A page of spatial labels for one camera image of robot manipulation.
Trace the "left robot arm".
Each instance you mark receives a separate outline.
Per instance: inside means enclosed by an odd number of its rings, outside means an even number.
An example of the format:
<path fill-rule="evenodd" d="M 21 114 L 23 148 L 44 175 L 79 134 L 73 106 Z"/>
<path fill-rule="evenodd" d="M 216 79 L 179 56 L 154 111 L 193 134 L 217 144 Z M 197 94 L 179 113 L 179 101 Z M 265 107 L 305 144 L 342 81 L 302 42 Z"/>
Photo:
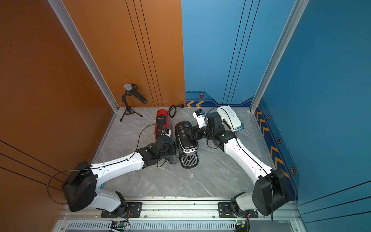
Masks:
<path fill-rule="evenodd" d="M 128 203 L 123 195 L 119 191 L 109 192 L 101 189 L 101 184 L 175 156 L 174 139 L 162 135 L 154 144 L 149 144 L 127 156 L 102 163 L 89 164 L 86 161 L 79 163 L 70 171 L 62 185 L 69 210 L 77 212 L 85 208 L 96 208 L 116 217 L 125 217 Z"/>

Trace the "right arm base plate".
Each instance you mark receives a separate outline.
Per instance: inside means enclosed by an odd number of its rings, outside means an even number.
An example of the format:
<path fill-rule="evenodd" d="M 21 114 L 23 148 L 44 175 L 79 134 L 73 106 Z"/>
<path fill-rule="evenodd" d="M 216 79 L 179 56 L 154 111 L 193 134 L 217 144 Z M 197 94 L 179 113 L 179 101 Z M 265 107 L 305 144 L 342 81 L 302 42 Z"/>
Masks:
<path fill-rule="evenodd" d="M 219 202 L 218 213 L 219 218 L 258 218 L 258 211 L 256 209 L 248 209 L 241 211 L 237 209 L 231 202 Z"/>

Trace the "white coffee machine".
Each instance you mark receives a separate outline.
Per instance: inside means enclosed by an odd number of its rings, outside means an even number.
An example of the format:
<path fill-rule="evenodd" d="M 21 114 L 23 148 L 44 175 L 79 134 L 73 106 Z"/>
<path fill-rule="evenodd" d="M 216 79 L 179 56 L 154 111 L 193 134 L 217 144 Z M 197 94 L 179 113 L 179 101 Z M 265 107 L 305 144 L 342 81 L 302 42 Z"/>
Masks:
<path fill-rule="evenodd" d="M 220 115 L 222 121 L 231 131 L 238 132 L 244 129 L 243 122 L 230 106 L 220 106 L 216 111 Z"/>

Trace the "black coffee machine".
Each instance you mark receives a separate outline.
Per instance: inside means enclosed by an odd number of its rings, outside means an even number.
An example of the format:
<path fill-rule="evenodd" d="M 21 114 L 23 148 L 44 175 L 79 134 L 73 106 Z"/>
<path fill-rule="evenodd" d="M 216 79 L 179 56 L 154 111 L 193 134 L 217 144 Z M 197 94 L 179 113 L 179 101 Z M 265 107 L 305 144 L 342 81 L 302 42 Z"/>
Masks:
<path fill-rule="evenodd" d="M 185 134 L 188 128 L 192 128 L 189 121 L 182 121 L 175 126 L 175 140 L 178 147 L 178 154 L 181 166 L 185 169 L 195 168 L 199 164 L 197 141 L 190 141 Z"/>

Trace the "grey microfibre cloth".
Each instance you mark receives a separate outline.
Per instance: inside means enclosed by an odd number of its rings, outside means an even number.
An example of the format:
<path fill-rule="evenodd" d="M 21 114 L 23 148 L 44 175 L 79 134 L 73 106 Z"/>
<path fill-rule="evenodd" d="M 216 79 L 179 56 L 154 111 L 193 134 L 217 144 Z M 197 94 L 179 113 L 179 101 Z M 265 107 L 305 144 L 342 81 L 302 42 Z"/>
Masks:
<path fill-rule="evenodd" d="M 189 138 L 190 141 L 194 141 L 193 132 L 192 132 L 191 128 L 188 128 L 185 133 L 186 133 L 186 135 L 187 135 L 187 137 Z"/>

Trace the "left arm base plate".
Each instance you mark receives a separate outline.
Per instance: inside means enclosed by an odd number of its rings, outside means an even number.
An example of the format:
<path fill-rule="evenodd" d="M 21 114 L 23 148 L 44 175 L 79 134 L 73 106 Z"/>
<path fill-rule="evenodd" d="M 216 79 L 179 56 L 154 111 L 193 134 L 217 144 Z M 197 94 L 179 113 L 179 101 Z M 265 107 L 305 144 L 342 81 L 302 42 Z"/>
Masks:
<path fill-rule="evenodd" d="M 102 218 L 139 218 L 142 211 L 142 202 L 128 202 L 124 206 L 120 206 L 113 212 L 103 210 Z"/>

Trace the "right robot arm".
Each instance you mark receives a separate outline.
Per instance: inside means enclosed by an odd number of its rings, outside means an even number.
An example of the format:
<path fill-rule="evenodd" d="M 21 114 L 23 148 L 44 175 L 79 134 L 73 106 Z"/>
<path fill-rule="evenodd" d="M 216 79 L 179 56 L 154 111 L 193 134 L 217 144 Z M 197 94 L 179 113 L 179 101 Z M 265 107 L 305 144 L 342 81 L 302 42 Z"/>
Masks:
<path fill-rule="evenodd" d="M 257 210 L 263 216 L 273 212 L 291 200 L 287 176 L 281 170 L 274 170 L 259 160 L 238 138 L 231 115 L 226 112 L 223 120 L 218 112 L 205 114 L 197 110 L 193 117 L 197 126 L 191 130 L 191 138 L 205 138 L 224 153 L 232 157 L 247 173 L 254 184 L 252 193 L 242 192 L 231 199 L 231 210 L 236 217 L 246 216 L 249 210 Z"/>

